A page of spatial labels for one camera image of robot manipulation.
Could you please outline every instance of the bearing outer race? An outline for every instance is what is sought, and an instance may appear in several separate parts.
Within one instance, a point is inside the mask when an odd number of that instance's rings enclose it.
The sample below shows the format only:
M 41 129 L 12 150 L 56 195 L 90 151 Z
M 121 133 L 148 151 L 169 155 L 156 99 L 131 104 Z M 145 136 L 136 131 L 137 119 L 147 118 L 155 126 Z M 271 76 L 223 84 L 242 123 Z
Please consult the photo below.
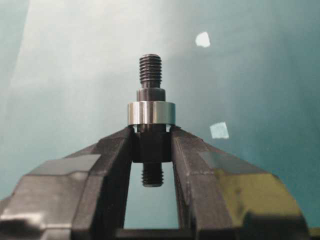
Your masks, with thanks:
M 134 101 L 128 104 L 128 126 L 176 124 L 176 105 L 167 101 Z

